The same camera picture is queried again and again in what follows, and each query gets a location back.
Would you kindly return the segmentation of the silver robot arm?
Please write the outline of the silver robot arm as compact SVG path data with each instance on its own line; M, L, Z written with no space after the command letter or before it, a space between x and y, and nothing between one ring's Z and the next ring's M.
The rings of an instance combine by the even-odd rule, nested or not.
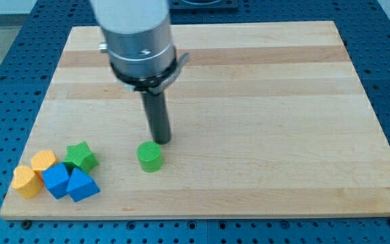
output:
M91 0L114 75L136 92L158 95L190 55L177 57L167 0Z

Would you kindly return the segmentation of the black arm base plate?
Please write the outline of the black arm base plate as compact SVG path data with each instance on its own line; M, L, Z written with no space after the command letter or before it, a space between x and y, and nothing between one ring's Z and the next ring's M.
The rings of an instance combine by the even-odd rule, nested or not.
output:
M237 10L238 0L168 0L172 10Z

